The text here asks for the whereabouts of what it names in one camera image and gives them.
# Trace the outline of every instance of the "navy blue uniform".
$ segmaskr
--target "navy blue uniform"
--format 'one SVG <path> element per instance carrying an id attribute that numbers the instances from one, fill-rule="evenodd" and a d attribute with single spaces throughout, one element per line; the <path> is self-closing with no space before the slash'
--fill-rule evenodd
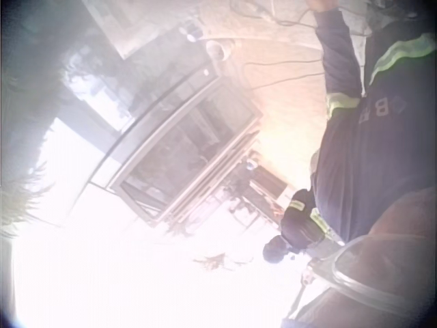
<path id="1" fill-rule="evenodd" d="M 436 185 L 435 25 L 393 23 L 369 38 L 362 96 L 341 12 L 315 18 L 330 119 L 312 185 L 322 217 L 347 242 L 395 200 Z"/>

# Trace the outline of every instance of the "sleeve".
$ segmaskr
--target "sleeve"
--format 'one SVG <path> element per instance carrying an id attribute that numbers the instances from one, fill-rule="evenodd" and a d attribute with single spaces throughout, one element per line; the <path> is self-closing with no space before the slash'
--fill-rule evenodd
<path id="1" fill-rule="evenodd" d="M 328 116 L 336 109 L 356 108 L 361 99 L 361 72 L 349 27 L 338 10 L 314 13 L 323 48 Z"/>

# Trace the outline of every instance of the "yellow reflective stripe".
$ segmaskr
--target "yellow reflective stripe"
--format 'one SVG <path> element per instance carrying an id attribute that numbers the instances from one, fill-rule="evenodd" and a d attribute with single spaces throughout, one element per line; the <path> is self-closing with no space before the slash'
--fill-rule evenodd
<path id="1" fill-rule="evenodd" d="M 370 85 L 378 73 L 390 69 L 402 58 L 420 58 L 436 50 L 436 41 L 432 33 L 424 33 L 420 38 L 409 41 L 398 41 L 376 62 Z"/>
<path id="2" fill-rule="evenodd" d="M 355 108 L 360 103 L 360 98 L 352 98 L 346 94 L 327 94 L 326 105 L 328 107 L 328 117 L 331 118 L 336 108 Z"/>
<path id="3" fill-rule="evenodd" d="M 305 209 L 305 204 L 302 202 L 299 202 L 298 200 L 292 200 L 288 207 L 295 208 L 296 210 L 299 210 L 300 212 L 302 212 Z"/>
<path id="4" fill-rule="evenodd" d="M 329 225 L 323 220 L 317 208 L 313 208 L 309 217 L 322 229 L 323 233 L 327 234 L 330 231 Z"/>

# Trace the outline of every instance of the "raised arm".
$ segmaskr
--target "raised arm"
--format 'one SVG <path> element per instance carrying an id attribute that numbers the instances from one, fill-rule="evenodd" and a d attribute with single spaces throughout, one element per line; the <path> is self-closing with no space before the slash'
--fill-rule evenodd
<path id="1" fill-rule="evenodd" d="M 326 102 L 329 117 L 336 109 L 353 109 L 361 99 L 360 66 L 355 57 L 349 27 L 336 0 L 307 0 L 318 24 L 323 48 Z"/>

